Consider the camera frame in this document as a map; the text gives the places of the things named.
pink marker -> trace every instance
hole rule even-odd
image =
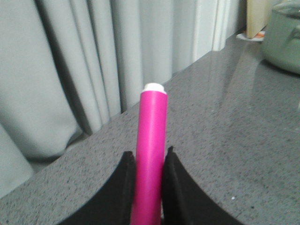
[[[131,225],[160,225],[168,96],[158,83],[141,93]]]

pot handle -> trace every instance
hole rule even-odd
[[[296,26],[292,31],[292,37],[300,39],[300,25]]]

gray countertop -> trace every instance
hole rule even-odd
[[[230,38],[165,89],[166,148],[198,185],[247,225],[300,224],[300,76]],[[77,210],[135,151],[137,120],[135,105],[0,199],[0,223],[53,225]]]

pot lid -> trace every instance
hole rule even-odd
[[[287,1],[273,7],[273,12],[300,19],[300,0]]]

gray curtain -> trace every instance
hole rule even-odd
[[[0,1],[0,197],[172,77],[176,4]]]

